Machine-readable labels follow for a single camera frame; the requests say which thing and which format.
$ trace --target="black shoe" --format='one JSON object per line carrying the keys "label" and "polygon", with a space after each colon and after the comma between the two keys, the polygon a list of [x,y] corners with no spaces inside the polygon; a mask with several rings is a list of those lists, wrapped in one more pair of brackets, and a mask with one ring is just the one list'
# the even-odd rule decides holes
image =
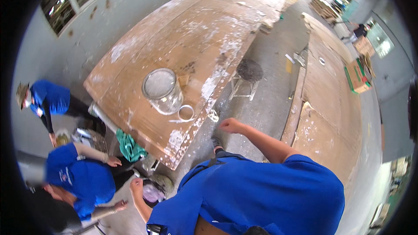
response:
{"label": "black shoe", "polygon": [[212,137],[212,149],[215,149],[216,146],[221,146],[222,148],[224,147],[221,139],[218,137]]}

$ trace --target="wooden stool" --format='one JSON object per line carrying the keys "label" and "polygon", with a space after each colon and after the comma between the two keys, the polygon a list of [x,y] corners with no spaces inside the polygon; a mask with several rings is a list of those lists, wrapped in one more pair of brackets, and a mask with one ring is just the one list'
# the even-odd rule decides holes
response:
{"label": "wooden stool", "polygon": [[[231,79],[231,86],[233,90],[229,95],[229,100],[231,101],[232,98],[236,96],[249,97],[249,100],[252,101],[257,90],[258,83],[262,78],[263,70],[261,66],[251,59],[244,58],[238,65],[236,74],[234,74]],[[251,93],[249,95],[237,95],[236,93],[244,81],[250,83]]]}

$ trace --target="hand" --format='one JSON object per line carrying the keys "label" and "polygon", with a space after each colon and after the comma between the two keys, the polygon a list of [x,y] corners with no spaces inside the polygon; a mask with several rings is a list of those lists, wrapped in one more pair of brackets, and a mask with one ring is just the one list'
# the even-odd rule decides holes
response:
{"label": "hand", "polygon": [[129,185],[132,197],[142,198],[144,181],[141,178],[134,178]]}
{"label": "hand", "polygon": [[227,132],[227,133],[242,133],[245,124],[240,123],[235,118],[228,118],[222,121],[219,129]]}
{"label": "hand", "polygon": [[128,208],[128,202],[125,200],[120,200],[115,204],[115,210],[116,211],[122,211],[122,210],[126,210]]}
{"label": "hand", "polygon": [[109,159],[107,160],[107,164],[110,167],[117,167],[118,165],[122,165],[122,162],[120,161],[120,159],[114,156],[109,156]]}
{"label": "hand", "polygon": [[55,133],[50,133],[49,134],[49,138],[51,140],[52,146],[55,148],[56,147],[56,138],[55,138]]}

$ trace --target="paint can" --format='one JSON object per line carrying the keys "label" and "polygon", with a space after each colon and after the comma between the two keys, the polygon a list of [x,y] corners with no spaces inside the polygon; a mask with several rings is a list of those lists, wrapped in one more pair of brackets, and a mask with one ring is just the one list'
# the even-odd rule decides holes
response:
{"label": "paint can", "polygon": [[142,83],[142,93],[164,115],[178,112],[184,98],[175,73],[168,68],[151,71]]}

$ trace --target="wooden board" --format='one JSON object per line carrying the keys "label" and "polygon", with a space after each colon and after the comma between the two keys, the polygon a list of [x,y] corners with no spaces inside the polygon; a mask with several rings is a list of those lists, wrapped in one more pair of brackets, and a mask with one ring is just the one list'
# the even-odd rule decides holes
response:
{"label": "wooden board", "polygon": [[[175,170],[254,40],[276,22],[284,0],[172,0],[126,33],[84,86],[108,117],[164,165]],[[160,67],[189,76],[183,104],[195,118],[169,123],[143,96],[144,77]]]}

